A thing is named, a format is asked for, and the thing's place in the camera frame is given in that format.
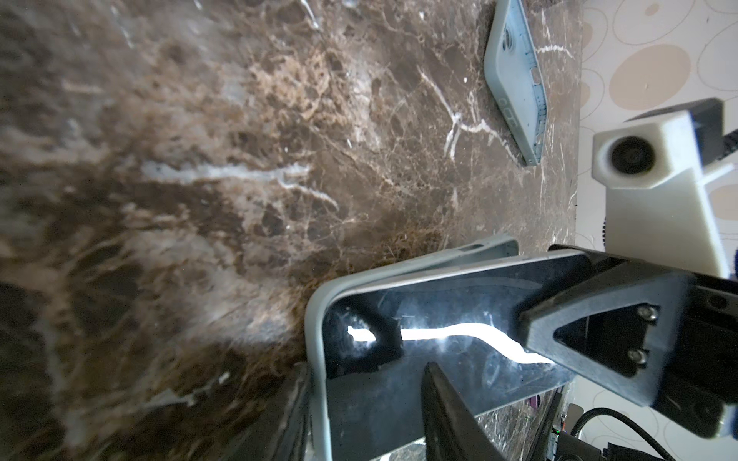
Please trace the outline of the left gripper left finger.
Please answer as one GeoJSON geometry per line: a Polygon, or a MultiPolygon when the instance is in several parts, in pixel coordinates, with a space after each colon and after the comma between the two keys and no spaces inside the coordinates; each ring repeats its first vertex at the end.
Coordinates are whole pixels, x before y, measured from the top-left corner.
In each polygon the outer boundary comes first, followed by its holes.
{"type": "Polygon", "coordinates": [[[311,369],[298,363],[259,419],[230,453],[231,460],[304,460],[309,430],[311,369]]]}

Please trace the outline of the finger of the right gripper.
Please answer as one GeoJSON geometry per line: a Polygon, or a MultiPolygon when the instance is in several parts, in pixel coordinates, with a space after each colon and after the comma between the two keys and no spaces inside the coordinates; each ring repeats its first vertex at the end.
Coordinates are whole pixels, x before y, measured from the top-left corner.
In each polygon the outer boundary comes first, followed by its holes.
{"type": "Polygon", "coordinates": [[[608,270],[519,317],[523,346],[701,438],[737,435],[737,283],[608,270]]]}

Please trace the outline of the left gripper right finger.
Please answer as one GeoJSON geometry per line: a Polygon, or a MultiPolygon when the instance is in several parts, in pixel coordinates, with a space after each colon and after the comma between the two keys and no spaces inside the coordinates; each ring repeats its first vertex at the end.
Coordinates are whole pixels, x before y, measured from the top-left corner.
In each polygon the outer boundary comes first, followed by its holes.
{"type": "Polygon", "coordinates": [[[505,460],[435,362],[424,369],[421,401],[428,461],[505,460]]]}

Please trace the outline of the black phone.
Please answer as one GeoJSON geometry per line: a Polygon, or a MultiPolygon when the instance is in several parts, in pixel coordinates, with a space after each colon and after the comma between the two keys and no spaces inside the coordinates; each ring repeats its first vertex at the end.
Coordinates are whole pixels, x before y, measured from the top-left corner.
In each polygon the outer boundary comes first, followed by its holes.
{"type": "Polygon", "coordinates": [[[572,373],[520,341],[519,317],[590,273],[564,250],[434,268],[353,288],[324,319],[331,460],[373,460],[424,435],[421,380],[437,363],[474,415],[572,373]]]}

